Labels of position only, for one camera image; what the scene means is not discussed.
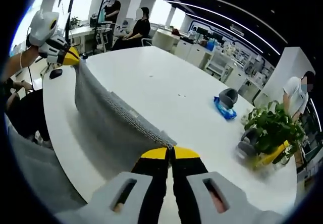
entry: gray cloth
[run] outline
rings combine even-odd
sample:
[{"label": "gray cloth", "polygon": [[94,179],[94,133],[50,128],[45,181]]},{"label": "gray cloth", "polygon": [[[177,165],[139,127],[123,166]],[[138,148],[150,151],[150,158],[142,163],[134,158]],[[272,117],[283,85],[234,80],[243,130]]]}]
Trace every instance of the gray cloth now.
[{"label": "gray cloth", "polygon": [[108,92],[81,60],[76,67],[75,104],[81,118],[112,153],[121,171],[131,171],[145,152],[176,145],[113,92]]},{"label": "gray cloth", "polygon": [[12,126],[8,136],[27,183],[53,214],[86,204],[66,177],[54,151],[23,138]]}]

